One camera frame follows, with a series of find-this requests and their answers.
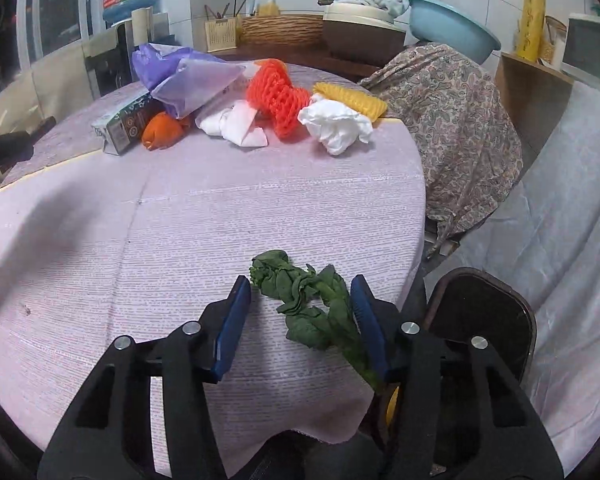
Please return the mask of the green leafy vegetable scrap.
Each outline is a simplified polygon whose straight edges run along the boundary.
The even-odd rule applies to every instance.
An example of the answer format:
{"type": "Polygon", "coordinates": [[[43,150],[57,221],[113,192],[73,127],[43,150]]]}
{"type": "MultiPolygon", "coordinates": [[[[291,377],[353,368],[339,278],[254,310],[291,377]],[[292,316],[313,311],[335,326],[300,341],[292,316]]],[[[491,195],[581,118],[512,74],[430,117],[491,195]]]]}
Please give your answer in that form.
{"type": "Polygon", "coordinates": [[[314,350],[338,349],[370,388],[384,390],[370,367],[347,284],[334,266],[300,268],[286,252],[273,249],[252,258],[249,274],[261,295],[279,302],[287,339],[314,350]]]}

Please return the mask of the purple plastic bag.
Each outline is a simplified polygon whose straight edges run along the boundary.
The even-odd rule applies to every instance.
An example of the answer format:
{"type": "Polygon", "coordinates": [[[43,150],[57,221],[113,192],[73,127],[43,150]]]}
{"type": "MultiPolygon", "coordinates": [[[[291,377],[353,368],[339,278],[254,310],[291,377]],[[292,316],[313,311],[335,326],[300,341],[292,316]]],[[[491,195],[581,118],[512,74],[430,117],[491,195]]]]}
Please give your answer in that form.
{"type": "Polygon", "coordinates": [[[141,44],[132,53],[135,75],[173,118],[182,119],[223,92],[245,71],[190,47],[141,44]]]}

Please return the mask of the red foam fruit net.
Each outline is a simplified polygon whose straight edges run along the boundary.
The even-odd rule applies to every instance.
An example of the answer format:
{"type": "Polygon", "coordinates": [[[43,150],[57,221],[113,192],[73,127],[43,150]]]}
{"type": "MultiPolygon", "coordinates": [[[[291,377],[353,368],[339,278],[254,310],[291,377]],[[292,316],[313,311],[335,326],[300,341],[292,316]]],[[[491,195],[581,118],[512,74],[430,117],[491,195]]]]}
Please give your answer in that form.
{"type": "Polygon", "coordinates": [[[298,114],[309,105],[311,93],[295,87],[286,65],[276,58],[256,62],[257,73],[246,90],[251,107],[272,120],[279,139],[286,139],[298,127],[298,114]]]}

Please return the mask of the white tissue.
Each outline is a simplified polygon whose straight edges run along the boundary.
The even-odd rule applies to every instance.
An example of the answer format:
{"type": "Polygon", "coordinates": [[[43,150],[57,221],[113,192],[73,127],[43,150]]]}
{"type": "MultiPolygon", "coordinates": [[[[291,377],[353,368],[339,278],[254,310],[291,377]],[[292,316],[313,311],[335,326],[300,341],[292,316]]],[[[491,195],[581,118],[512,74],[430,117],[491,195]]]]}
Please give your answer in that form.
{"type": "Polygon", "coordinates": [[[356,141],[369,144],[374,131],[370,118],[346,104],[329,99],[303,107],[299,110],[298,122],[332,156],[343,154],[356,141]]]}
{"type": "Polygon", "coordinates": [[[266,148],[268,137],[254,124],[257,111],[247,101],[209,103],[195,118],[195,125],[207,136],[219,136],[238,148],[266,148]]]}

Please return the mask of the yellow foam fruit net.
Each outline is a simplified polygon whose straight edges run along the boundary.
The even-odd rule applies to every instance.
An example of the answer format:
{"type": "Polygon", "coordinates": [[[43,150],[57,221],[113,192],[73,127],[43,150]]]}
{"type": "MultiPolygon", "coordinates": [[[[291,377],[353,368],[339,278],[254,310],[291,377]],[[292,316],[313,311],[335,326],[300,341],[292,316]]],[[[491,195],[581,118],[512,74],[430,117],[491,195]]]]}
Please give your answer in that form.
{"type": "Polygon", "coordinates": [[[371,96],[361,90],[344,88],[338,84],[317,82],[313,86],[313,91],[326,99],[347,105],[351,110],[366,116],[371,122],[377,122],[388,110],[388,104],[376,96],[371,96]]]}

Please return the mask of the dark brown trash bin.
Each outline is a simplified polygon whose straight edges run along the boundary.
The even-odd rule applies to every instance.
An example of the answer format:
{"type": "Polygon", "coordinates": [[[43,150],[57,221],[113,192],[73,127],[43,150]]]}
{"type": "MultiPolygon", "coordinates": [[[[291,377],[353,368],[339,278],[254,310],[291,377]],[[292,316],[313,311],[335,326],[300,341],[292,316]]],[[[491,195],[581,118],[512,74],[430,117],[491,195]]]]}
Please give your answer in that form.
{"type": "Polygon", "coordinates": [[[481,336],[520,383],[535,345],[535,320],[526,300],[482,271],[456,269],[437,282],[423,318],[398,309],[402,320],[452,341],[481,336]]]}

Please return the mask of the small carton box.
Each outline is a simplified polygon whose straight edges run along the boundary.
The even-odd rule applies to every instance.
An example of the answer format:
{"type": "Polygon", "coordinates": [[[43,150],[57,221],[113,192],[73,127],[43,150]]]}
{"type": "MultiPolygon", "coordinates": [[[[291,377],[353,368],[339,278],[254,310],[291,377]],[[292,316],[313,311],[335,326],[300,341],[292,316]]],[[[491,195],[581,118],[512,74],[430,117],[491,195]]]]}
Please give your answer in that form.
{"type": "Polygon", "coordinates": [[[102,139],[102,150],[121,156],[140,142],[142,134],[163,104],[147,91],[137,91],[120,103],[110,106],[102,117],[92,122],[96,136],[102,139]]]}

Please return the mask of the lilac tablecloth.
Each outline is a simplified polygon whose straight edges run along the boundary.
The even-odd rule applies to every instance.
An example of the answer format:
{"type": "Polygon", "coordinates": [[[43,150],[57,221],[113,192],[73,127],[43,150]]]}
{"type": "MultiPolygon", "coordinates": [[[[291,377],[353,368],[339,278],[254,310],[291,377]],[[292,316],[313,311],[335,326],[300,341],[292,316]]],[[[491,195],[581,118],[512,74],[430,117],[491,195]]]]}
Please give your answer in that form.
{"type": "MultiPolygon", "coordinates": [[[[189,133],[164,151],[64,159],[0,189],[0,456],[38,466],[110,344],[169,336],[248,281],[253,257],[364,275],[405,298],[422,255],[425,178],[403,122],[332,156],[305,131],[266,148],[189,133]]],[[[340,443],[373,391],[334,349],[286,338],[276,301],[251,286],[230,370],[204,385],[226,479],[282,432],[340,443]]],[[[162,380],[150,381],[157,479],[171,476],[162,380]]]]}

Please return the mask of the water dispenser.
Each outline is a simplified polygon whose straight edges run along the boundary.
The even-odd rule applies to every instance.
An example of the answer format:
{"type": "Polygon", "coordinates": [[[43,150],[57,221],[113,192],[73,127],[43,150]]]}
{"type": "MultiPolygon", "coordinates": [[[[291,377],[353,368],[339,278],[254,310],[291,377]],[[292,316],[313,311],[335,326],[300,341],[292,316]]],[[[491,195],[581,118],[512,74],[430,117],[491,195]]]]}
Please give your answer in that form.
{"type": "Polygon", "coordinates": [[[169,14],[152,7],[132,12],[126,20],[82,42],[86,76],[95,100],[137,81],[132,54],[146,42],[173,44],[169,14]]]}

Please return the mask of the white sheet cover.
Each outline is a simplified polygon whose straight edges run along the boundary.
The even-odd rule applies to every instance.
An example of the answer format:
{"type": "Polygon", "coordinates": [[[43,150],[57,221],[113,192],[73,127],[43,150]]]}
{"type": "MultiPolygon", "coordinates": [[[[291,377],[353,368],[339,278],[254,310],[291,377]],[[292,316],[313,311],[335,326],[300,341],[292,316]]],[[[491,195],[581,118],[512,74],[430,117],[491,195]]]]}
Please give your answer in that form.
{"type": "Polygon", "coordinates": [[[573,85],[531,167],[426,289],[461,266],[528,301],[536,345],[526,391],[573,472],[600,438],[600,91],[573,85]]]}

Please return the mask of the white folded tissue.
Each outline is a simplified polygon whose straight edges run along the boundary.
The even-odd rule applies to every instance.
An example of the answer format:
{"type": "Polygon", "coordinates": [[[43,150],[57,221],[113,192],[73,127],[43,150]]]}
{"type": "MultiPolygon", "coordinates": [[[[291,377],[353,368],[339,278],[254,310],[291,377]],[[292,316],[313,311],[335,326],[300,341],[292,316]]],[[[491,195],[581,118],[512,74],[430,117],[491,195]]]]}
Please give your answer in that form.
{"type": "Polygon", "coordinates": [[[257,111],[247,101],[209,103],[195,118],[195,125],[207,136],[219,136],[238,148],[266,148],[268,137],[254,124],[257,111]]]}

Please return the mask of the beige chopstick holder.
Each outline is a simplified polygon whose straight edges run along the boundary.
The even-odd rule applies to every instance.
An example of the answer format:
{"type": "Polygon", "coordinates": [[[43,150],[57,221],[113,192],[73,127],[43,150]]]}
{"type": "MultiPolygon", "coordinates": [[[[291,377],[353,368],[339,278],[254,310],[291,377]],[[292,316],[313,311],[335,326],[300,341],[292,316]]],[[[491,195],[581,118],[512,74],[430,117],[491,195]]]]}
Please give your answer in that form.
{"type": "Polygon", "coordinates": [[[210,6],[204,6],[204,12],[206,12],[204,34],[207,51],[213,53],[235,49],[237,47],[236,18],[226,16],[226,11],[213,13],[210,6]]]}

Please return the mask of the floral cloth cover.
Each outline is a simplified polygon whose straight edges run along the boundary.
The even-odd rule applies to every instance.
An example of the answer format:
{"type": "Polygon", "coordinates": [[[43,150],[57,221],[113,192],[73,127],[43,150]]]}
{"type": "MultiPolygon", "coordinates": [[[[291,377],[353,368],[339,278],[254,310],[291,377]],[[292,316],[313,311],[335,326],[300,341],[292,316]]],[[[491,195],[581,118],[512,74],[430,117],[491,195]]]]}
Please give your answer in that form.
{"type": "Polygon", "coordinates": [[[407,47],[360,81],[406,125],[422,160],[430,249],[465,233],[506,200],[524,161],[492,76],[446,44],[407,47]]]}

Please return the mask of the yellow soap dispenser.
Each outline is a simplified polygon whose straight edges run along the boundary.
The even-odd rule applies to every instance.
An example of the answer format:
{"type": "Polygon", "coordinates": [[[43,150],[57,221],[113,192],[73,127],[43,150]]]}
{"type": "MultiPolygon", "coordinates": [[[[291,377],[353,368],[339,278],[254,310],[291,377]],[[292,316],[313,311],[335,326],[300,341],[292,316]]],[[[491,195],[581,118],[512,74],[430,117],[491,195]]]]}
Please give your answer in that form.
{"type": "Polygon", "coordinates": [[[265,0],[257,7],[257,16],[277,16],[280,14],[276,0],[265,0]]]}

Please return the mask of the woven basket sink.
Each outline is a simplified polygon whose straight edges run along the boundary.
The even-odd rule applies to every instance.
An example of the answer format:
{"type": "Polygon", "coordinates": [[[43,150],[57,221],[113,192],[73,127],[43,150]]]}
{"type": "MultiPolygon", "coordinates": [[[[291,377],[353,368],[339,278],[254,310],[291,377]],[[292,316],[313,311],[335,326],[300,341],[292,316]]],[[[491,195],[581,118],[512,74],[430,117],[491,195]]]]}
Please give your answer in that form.
{"type": "Polygon", "coordinates": [[[318,47],[324,44],[323,17],[317,14],[250,16],[240,23],[238,44],[318,47]]]}

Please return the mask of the wooden side shelf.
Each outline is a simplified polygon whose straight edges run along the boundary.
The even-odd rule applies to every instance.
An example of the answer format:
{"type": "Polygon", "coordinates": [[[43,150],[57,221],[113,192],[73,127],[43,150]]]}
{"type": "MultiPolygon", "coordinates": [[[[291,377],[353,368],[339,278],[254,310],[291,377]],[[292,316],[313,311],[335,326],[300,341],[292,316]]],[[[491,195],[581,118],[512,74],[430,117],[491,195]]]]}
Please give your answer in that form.
{"type": "Polygon", "coordinates": [[[524,166],[529,168],[562,119],[574,80],[552,68],[502,52],[495,83],[520,137],[524,166]]]}

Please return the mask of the brown white rice cooker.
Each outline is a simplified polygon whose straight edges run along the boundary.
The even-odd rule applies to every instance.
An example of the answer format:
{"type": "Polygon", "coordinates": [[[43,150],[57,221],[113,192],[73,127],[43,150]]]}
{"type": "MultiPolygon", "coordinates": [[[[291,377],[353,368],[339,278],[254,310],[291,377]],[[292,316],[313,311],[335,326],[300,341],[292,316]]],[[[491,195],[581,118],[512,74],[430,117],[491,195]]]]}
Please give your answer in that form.
{"type": "Polygon", "coordinates": [[[334,1],[324,11],[324,43],[335,58],[384,66],[404,49],[405,36],[388,11],[374,6],[334,1]]]}

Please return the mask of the yellow cling wrap roll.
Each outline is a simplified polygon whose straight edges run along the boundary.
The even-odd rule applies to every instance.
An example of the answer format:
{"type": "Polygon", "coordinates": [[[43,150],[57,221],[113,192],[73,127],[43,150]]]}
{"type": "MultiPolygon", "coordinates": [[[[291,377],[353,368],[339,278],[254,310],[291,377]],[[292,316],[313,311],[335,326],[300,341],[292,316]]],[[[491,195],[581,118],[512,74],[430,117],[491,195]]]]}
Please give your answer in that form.
{"type": "Polygon", "coordinates": [[[524,0],[518,21],[516,55],[535,63],[540,55],[546,0],[524,0]]]}

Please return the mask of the white microwave oven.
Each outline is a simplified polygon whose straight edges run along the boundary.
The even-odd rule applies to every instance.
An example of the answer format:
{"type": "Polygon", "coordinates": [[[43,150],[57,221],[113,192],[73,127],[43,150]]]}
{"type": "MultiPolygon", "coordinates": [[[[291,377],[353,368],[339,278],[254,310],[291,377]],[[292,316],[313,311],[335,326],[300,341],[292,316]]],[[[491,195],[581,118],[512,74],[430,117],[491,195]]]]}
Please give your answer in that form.
{"type": "Polygon", "coordinates": [[[571,13],[560,68],[568,76],[600,90],[600,16],[571,13]]]}

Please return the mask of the light blue basin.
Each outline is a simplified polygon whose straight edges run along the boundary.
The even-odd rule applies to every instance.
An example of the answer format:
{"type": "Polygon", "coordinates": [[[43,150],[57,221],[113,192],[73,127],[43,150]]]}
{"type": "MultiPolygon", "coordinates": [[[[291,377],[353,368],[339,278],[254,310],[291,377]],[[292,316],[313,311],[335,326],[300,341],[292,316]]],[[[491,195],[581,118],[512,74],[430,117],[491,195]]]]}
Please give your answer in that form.
{"type": "Polygon", "coordinates": [[[498,37],[466,14],[439,0],[408,0],[411,34],[419,41],[436,42],[464,54],[477,64],[502,48],[498,37]]]}

